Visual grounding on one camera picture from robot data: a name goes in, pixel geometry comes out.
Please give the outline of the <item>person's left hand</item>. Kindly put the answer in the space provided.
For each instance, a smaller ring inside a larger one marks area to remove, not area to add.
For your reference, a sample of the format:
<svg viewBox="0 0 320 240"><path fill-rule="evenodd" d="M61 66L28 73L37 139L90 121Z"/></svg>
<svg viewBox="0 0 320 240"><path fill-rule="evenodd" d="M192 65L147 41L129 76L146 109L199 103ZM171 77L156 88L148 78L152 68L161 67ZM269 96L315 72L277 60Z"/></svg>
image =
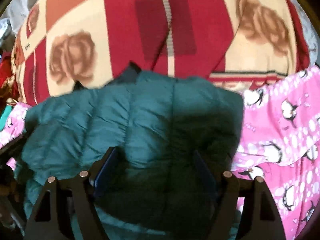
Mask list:
<svg viewBox="0 0 320 240"><path fill-rule="evenodd" d="M1 224L11 231L25 234L25 218L19 214L19 192L13 171L7 164L1 165Z"/></svg>

